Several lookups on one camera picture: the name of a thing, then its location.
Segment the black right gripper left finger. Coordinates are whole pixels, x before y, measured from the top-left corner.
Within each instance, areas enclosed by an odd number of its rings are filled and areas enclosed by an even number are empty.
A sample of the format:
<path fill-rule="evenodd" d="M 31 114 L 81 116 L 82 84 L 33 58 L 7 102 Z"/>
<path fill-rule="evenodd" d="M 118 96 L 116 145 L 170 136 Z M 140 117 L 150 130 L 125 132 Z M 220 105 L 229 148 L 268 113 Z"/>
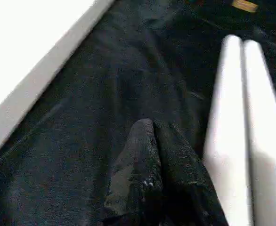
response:
<path fill-rule="evenodd" d="M 104 203 L 105 226 L 157 226 L 162 218 L 161 161 L 150 119 L 135 122 L 115 161 Z"/>

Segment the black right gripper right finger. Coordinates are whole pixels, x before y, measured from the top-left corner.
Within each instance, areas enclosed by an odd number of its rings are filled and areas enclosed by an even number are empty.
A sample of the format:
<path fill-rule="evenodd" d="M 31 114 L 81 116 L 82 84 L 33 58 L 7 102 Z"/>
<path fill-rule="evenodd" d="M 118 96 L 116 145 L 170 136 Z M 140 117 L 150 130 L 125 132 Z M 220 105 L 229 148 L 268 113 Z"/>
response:
<path fill-rule="evenodd" d="M 164 210 L 175 226 L 226 226 L 209 173 L 177 126 L 153 123 L 162 169 Z"/>

